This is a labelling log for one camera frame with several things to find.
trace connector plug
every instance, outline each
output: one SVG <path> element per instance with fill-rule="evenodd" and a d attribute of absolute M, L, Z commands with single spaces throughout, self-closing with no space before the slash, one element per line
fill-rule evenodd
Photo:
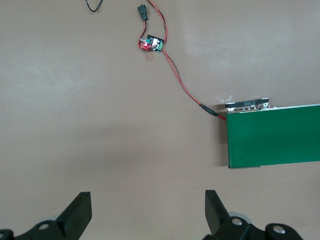
<path fill-rule="evenodd" d="M 203 105 L 202 103 L 200 104 L 200 107 L 202 107 L 203 110 L 205 110 L 208 114 L 211 114 L 215 117 L 218 117 L 218 113 L 216 113 L 215 111 L 211 110 L 209 107 L 207 107 L 206 105 Z"/>
<path fill-rule="evenodd" d="M 140 15 L 141 15 L 142 20 L 143 20 L 143 21 L 147 21 L 147 20 L 148 20 L 148 16 L 147 16 L 148 12 L 147 12 L 146 5 L 142 5 L 142 4 L 141 4 L 141 5 L 138 7 L 138 11 L 139 11 L 139 13 L 140 13 Z"/>

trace black cable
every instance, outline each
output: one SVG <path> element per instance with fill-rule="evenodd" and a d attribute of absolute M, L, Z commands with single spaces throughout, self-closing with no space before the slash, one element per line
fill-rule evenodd
<path fill-rule="evenodd" d="M 90 9 L 90 11 L 93 12 L 93 13 L 95 13 L 96 11 L 99 10 L 99 8 L 100 8 L 100 6 L 101 6 L 101 4 L 102 4 L 103 1 L 104 1 L 104 0 L 100 0 L 100 2 L 99 2 L 99 4 L 98 4 L 98 6 L 96 7 L 96 9 L 95 9 L 95 10 L 92 10 L 91 7 L 89 6 L 88 0 L 85 0 L 86 5 L 87 5 L 88 8 Z"/>

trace circuit board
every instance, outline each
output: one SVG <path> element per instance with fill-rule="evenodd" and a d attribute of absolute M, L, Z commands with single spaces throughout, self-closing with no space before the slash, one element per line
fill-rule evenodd
<path fill-rule="evenodd" d="M 146 47 L 158 53 L 161 53 L 164 43 L 164 40 L 151 35 L 148 35 L 145 40 Z"/>
<path fill-rule="evenodd" d="M 247 106 L 226 111 L 230 168 L 320 161 L 320 104 Z"/>

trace metal screw head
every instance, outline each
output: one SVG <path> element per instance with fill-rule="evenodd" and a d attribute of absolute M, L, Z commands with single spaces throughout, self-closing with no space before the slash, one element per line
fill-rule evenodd
<path fill-rule="evenodd" d="M 232 219 L 232 223 L 234 225 L 237 225 L 237 226 L 241 226 L 242 225 L 242 221 L 239 218 Z"/>
<path fill-rule="evenodd" d="M 45 230 L 49 227 L 49 224 L 45 223 L 45 224 L 42 224 L 40 227 L 39 227 L 39 230 Z"/>
<path fill-rule="evenodd" d="M 277 234 L 285 234 L 286 230 L 284 230 L 281 226 L 273 226 L 273 231 L 275 231 Z"/>

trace black clamp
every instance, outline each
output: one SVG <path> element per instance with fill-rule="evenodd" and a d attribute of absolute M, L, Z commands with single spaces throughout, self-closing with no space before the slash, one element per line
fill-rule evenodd
<path fill-rule="evenodd" d="M 212 235 L 203 240 L 303 240 L 284 224 L 271 223 L 263 231 L 241 217 L 230 216 L 215 190 L 205 191 L 205 217 Z"/>
<path fill-rule="evenodd" d="M 78 240 L 92 217 L 90 192 L 81 192 L 54 221 L 43 221 L 20 236 L 0 230 L 0 240 Z"/>

